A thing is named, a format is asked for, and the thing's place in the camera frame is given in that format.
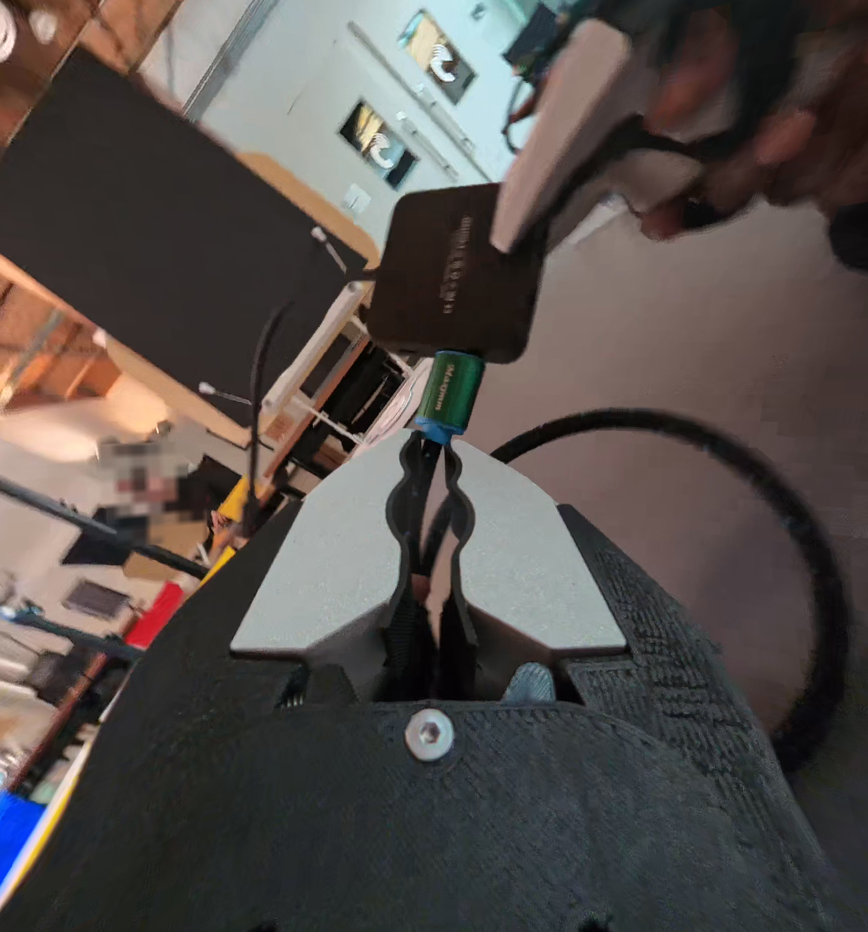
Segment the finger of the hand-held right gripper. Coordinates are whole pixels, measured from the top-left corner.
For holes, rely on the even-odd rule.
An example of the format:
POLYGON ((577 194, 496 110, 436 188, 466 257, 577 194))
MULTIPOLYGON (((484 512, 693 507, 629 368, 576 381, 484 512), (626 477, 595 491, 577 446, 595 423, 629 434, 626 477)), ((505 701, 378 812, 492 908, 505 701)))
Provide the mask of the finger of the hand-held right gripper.
POLYGON ((491 243, 511 252, 560 209, 568 184, 648 98, 648 52, 603 19, 585 20, 553 64, 535 123, 500 186, 491 243))
POLYGON ((549 247, 580 243, 627 213, 644 215, 686 191, 701 173, 683 155, 627 155, 579 183, 551 217, 549 247))

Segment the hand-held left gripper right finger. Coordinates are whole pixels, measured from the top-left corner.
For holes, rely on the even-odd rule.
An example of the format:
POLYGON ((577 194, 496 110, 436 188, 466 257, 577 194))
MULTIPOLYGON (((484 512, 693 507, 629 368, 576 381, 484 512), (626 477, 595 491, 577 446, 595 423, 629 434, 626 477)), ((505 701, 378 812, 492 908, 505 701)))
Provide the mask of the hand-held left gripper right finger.
POLYGON ((451 518, 477 659, 618 655, 627 639, 556 501, 508 464, 455 441, 451 518))

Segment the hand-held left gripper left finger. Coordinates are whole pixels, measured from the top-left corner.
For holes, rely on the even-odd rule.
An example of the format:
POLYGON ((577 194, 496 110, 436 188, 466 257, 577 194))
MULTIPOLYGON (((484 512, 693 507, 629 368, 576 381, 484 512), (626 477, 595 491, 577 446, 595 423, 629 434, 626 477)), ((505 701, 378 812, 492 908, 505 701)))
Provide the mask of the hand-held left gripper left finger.
POLYGON ((347 460, 301 503, 230 648, 245 658, 384 663, 380 621, 401 547, 386 504, 404 477, 398 430, 347 460))

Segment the black USB hub with cable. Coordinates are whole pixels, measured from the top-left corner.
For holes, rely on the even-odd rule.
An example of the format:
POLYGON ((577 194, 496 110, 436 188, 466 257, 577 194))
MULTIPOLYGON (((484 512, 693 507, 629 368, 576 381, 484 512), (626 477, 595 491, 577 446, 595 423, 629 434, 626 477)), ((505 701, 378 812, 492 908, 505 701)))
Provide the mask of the black USB hub with cable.
POLYGON ((489 364, 521 357, 534 317, 547 224, 512 231, 495 213, 497 183, 415 192, 394 210, 378 265, 325 237, 316 221, 287 201, 265 210, 265 226, 244 241, 234 274, 249 312, 266 312, 250 373, 247 475, 258 471, 260 427, 268 392, 296 364, 343 301, 347 320, 361 312, 368 339, 397 356, 432 358, 455 351, 489 364))

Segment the person's right hand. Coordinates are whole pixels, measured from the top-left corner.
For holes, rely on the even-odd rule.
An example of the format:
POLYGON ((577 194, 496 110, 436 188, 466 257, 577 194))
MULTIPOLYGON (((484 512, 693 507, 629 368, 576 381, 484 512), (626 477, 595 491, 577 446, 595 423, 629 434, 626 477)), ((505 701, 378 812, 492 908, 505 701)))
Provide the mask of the person's right hand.
MULTIPOLYGON (((754 137, 706 169, 700 197, 720 215, 755 197, 784 206, 810 200, 828 218, 868 202, 868 2, 813 2, 825 27, 863 26, 860 44, 836 60, 826 92, 769 115, 754 137)), ((681 52, 661 72, 647 125, 667 134, 718 97, 736 55, 729 17, 716 7, 694 15, 681 52)))

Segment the red plastic bin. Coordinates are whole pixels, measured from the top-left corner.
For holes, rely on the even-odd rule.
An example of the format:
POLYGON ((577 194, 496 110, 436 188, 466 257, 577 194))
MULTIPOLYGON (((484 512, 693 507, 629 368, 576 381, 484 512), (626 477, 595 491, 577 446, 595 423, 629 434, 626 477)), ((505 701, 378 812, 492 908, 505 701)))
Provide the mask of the red plastic bin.
POLYGON ((129 624, 124 641, 129 647, 147 650, 162 630, 170 623, 185 598, 184 589, 174 582, 166 582, 148 609, 137 614, 129 624))

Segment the black tilted panel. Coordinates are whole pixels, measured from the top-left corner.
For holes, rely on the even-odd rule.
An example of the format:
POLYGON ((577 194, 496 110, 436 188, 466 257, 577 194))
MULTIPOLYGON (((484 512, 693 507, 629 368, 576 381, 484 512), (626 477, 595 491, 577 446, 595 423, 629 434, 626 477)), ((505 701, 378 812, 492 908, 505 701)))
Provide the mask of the black tilted panel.
MULTIPOLYGON (((93 519, 122 534, 128 541, 143 544, 147 541, 148 516, 131 514, 120 508, 100 508, 93 519)), ((132 554, 124 543, 99 539, 84 532, 68 547, 60 560, 64 566, 123 566, 132 554)))

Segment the black tripod stand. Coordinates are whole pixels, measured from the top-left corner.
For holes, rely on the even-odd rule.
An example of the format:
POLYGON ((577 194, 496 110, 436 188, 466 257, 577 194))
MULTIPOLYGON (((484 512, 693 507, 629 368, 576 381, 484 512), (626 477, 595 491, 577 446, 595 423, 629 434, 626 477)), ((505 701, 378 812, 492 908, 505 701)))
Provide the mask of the black tripod stand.
POLYGON ((55 623, 46 618, 43 612, 31 608, 13 609, 5 603, 0 603, 0 620, 16 628, 25 627, 62 637, 74 646, 130 664, 136 663, 146 653, 146 649, 125 643, 119 635, 91 635, 77 628, 55 623))

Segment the black board on white stand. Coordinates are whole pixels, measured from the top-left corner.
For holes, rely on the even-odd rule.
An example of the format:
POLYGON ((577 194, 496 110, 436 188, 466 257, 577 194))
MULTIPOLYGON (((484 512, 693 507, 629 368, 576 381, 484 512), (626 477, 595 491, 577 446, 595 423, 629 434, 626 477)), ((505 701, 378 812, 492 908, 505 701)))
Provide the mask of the black board on white stand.
POLYGON ((285 190, 84 49, 52 80, 0 64, 0 256, 174 381, 167 404, 243 449, 247 421, 195 390, 239 392, 269 312, 295 302, 271 387, 378 244, 299 180, 285 190))

